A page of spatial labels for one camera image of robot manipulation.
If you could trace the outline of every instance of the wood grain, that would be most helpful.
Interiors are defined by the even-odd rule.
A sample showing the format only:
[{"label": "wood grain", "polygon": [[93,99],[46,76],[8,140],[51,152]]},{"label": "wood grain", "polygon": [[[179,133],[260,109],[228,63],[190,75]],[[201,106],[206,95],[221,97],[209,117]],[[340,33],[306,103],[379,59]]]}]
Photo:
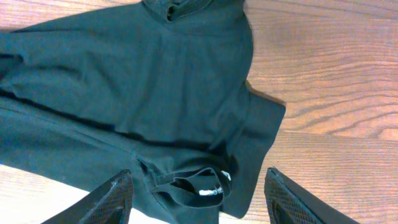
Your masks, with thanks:
[{"label": "wood grain", "polygon": [[246,0],[251,9],[316,17],[398,19],[396,0]]},{"label": "wood grain", "polygon": [[[396,149],[396,141],[281,132],[262,165],[248,214],[243,220],[221,214],[220,223],[269,223],[264,179],[272,166],[360,223],[397,223]],[[6,166],[0,166],[0,177],[1,223],[41,223],[88,193]],[[131,220],[162,223],[136,210]]]},{"label": "wood grain", "polygon": [[[141,0],[2,0],[0,30],[14,30],[52,19]],[[246,0],[260,14],[348,19],[398,19],[397,0]]]},{"label": "wood grain", "polygon": [[244,219],[269,223],[264,179],[267,168],[275,166],[357,222],[398,223],[397,148],[396,141],[281,132]]},{"label": "wood grain", "polygon": [[250,12],[252,87],[287,103],[284,131],[398,140],[398,24]]}]

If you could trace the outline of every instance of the black fabric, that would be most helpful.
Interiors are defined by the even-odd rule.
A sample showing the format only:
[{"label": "black fabric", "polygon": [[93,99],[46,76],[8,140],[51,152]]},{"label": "black fabric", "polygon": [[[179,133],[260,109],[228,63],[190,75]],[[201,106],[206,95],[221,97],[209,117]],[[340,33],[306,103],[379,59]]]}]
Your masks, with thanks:
[{"label": "black fabric", "polygon": [[243,0],[146,0],[0,34],[0,163],[89,191],[130,169],[150,217],[243,217],[285,113],[246,88],[252,55]]}]

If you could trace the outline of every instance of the black mesh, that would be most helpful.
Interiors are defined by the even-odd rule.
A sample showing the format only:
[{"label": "black mesh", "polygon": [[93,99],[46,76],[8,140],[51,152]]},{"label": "black mesh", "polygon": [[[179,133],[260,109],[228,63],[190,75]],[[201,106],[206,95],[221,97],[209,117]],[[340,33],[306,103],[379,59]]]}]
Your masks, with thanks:
[{"label": "black mesh", "polygon": [[271,224],[322,224],[322,222],[268,170],[265,193]]},{"label": "black mesh", "polygon": [[79,202],[43,224],[128,224],[132,196],[131,172],[122,170]]}]

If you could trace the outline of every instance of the wrinkled fabric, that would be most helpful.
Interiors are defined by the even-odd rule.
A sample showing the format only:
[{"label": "wrinkled fabric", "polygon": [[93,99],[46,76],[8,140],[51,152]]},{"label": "wrinkled fabric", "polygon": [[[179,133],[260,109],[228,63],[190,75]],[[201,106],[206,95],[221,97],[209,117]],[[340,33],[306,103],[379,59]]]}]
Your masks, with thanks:
[{"label": "wrinkled fabric", "polygon": [[88,191],[130,169],[150,217],[241,218],[285,113],[246,88],[252,55],[242,0],[146,0],[0,34],[0,163]]}]

